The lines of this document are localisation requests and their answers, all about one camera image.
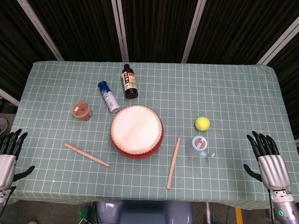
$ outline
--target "brown bottle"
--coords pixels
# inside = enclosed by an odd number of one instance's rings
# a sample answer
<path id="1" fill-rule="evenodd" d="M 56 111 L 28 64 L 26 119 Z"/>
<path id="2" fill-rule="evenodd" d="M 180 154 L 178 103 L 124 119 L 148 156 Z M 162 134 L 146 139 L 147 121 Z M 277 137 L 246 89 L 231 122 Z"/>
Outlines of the brown bottle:
<path id="1" fill-rule="evenodd" d="M 123 81 L 123 88 L 125 90 L 125 97 L 128 99 L 134 99 L 138 96 L 137 84 L 135 81 L 134 71 L 128 64 L 124 65 L 121 77 Z"/>

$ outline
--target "plastic container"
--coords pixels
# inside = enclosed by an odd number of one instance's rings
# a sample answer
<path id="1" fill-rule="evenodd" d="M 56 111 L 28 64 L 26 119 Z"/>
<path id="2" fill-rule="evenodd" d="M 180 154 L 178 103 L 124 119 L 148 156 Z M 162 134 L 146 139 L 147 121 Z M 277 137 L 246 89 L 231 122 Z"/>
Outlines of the plastic container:
<path id="1" fill-rule="evenodd" d="M 87 121 L 93 114 L 93 111 L 88 103 L 80 101 L 71 107 L 72 114 L 81 121 Z"/>
<path id="2" fill-rule="evenodd" d="M 124 70 L 122 71 L 121 77 L 123 81 L 123 89 L 125 91 L 125 97 L 128 99 L 134 99 L 138 97 L 135 74 L 133 69 L 130 68 L 130 65 L 128 64 L 124 65 Z"/>
<path id="3" fill-rule="evenodd" d="M 107 82 L 102 81 L 98 84 L 98 87 L 101 90 L 101 93 L 104 97 L 104 100 L 110 110 L 111 113 L 116 113 L 120 110 L 120 106 L 118 105 L 113 93 L 109 89 Z"/>
<path id="4" fill-rule="evenodd" d="M 207 140 L 198 135 L 188 141 L 185 145 L 185 150 L 190 156 L 198 156 L 207 147 Z"/>

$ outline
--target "drumhead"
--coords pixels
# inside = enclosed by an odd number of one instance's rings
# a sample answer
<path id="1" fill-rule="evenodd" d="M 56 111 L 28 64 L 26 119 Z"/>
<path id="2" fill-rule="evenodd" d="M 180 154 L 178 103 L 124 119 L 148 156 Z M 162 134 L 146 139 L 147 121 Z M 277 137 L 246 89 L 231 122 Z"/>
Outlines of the drumhead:
<path id="1" fill-rule="evenodd" d="M 158 115 L 143 105 L 128 106 L 118 112 L 110 130 L 115 146 L 128 154 L 149 152 L 161 140 L 162 132 Z"/>

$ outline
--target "black curtain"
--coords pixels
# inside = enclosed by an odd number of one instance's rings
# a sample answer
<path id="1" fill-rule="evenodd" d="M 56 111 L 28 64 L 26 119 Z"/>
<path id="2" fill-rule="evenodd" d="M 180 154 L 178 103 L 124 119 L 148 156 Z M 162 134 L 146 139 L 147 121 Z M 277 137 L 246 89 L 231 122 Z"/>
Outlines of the black curtain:
<path id="1" fill-rule="evenodd" d="M 277 74 L 295 139 L 299 139 L 299 34 L 269 63 Z"/>
<path id="2" fill-rule="evenodd" d="M 296 0 L 209 0 L 188 63 L 256 64 L 298 15 Z"/>
<path id="3" fill-rule="evenodd" d="M 181 63 L 197 0 L 122 0 L 129 60 Z"/>
<path id="4" fill-rule="evenodd" d="M 55 57 L 17 1 L 0 1 L 0 21 L 0 88 L 20 100 L 32 63 Z"/>
<path id="5" fill-rule="evenodd" d="M 111 0 L 29 0 L 66 61 L 120 62 Z"/>

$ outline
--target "yellow post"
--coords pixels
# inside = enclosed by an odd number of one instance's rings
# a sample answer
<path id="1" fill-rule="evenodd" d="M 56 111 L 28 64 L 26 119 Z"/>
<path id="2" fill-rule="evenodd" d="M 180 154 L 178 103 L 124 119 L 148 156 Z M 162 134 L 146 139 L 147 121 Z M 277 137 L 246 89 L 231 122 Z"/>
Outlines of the yellow post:
<path id="1" fill-rule="evenodd" d="M 235 209 L 235 217 L 237 219 L 237 224 L 243 224 L 242 210 L 240 208 Z"/>

